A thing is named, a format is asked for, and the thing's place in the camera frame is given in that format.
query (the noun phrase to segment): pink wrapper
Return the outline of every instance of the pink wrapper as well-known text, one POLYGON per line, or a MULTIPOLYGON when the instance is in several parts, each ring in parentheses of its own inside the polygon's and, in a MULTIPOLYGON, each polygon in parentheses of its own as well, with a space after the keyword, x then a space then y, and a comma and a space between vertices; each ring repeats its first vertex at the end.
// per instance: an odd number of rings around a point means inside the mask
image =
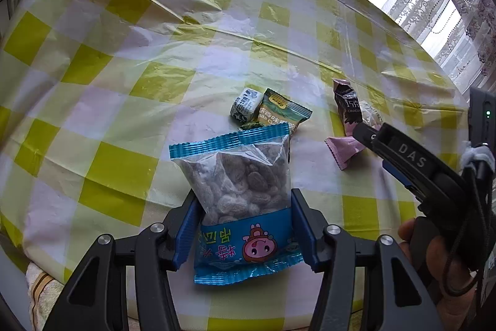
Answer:
POLYGON ((353 155, 365 149, 365 146, 359 143, 353 136, 329 137, 325 140, 325 143, 331 150, 341 170, 348 167, 348 160, 353 155))

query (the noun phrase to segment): candy wrapper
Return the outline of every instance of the candy wrapper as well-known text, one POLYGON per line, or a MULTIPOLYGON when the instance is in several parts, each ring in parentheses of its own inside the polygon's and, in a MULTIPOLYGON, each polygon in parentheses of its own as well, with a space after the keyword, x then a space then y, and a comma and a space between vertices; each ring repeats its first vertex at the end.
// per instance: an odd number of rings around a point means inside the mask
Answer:
MULTIPOLYGON (((356 98, 356 102, 358 102, 356 93, 353 97, 356 98)), ((360 110, 361 121, 369 126, 374 127, 375 129, 379 129, 380 126, 383 124, 383 120, 379 114, 379 111, 377 111, 366 101, 359 102, 358 106, 360 110)), ((365 146, 357 141, 353 136, 331 136, 325 140, 325 143, 329 147, 332 156, 334 156, 334 159, 336 160, 336 163, 341 170, 344 170, 348 167, 348 162, 354 155, 365 149, 365 146)))
POLYGON ((195 283, 227 285, 302 260, 293 240, 289 125, 169 147, 205 210, 195 283))
POLYGON ((255 121, 242 125, 240 129, 289 123, 290 135, 293 135, 298 125, 309 119, 311 115, 311 110, 286 99, 272 89, 267 89, 260 104, 259 115, 255 121))
POLYGON ((333 89, 338 113, 343 121, 344 133, 346 136, 351 136, 353 128, 362 121, 357 93, 350 86, 350 82, 343 79, 334 79, 333 89))
POLYGON ((348 167, 352 156, 365 149, 353 136, 329 137, 325 140, 340 170, 348 167))
POLYGON ((259 111, 259 106, 264 94, 248 87, 244 88, 239 97, 234 100, 231 107, 231 117, 247 123, 259 111))

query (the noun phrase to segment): white candy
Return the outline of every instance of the white candy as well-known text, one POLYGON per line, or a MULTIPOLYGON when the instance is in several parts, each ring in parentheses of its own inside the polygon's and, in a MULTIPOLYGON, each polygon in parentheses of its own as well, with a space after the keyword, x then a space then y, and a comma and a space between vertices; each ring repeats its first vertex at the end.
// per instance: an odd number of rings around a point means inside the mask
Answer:
POLYGON ((264 94, 250 88, 244 88, 231 107, 231 116, 242 123, 248 123, 255 115, 264 94))

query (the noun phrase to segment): clear plastic bag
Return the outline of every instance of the clear plastic bag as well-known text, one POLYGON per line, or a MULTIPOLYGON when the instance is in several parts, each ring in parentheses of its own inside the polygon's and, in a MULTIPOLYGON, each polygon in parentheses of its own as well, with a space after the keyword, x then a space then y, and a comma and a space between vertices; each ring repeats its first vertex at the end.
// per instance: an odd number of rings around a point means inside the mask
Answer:
POLYGON ((205 210, 196 283, 224 285, 301 261, 292 237, 287 123, 176 146, 181 152, 171 149, 171 157, 205 210))

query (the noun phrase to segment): green snack packet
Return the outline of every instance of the green snack packet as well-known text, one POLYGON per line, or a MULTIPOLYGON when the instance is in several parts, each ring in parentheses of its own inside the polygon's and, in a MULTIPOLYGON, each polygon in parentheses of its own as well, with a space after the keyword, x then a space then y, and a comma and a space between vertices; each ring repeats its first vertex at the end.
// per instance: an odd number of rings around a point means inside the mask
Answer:
POLYGON ((293 135, 298 125, 311 115, 311 110, 286 99, 272 89, 267 89, 260 104, 259 116, 254 121, 240 126, 240 129, 288 123, 290 135, 293 135))

